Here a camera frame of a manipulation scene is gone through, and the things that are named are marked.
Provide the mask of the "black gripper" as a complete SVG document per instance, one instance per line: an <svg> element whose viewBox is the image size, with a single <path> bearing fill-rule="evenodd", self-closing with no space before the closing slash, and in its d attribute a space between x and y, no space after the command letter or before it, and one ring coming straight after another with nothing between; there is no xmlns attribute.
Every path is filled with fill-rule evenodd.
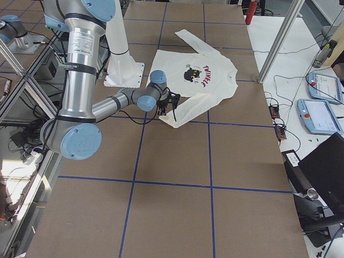
<svg viewBox="0 0 344 258"><path fill-rule="evenodd" d="M158 115L165 116L166 115L166 108L168 104L171 104L171 95L170 93L166 93L157 101L158 107Z"/></svg>

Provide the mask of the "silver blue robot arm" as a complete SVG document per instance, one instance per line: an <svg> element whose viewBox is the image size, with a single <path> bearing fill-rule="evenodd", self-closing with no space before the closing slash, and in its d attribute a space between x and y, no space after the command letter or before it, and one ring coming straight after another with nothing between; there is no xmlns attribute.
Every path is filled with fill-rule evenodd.
<svg viewBox="0 0 344 258"><path fill-rule="evenodd" d="M8 44L14 54L34 54L41 44L46 43L44 35L32 35L16 15L1 17L1 40Z"/></svg>
<svg viewBox="0 0 344 258"><path fill-rule="evenodd" d="M69 34L62 100L57 114L41 130L41 141L50 150L72 160L94 155L102 142L97 123L135 104L164 115L178 97L167 87L166 75L155 70L140 88L144 64L131 57L118 1L44 1L46 25ZM106 84L120 86L116 94L95 103L100 73L99 43L105 37L109 50Z"/></svg>

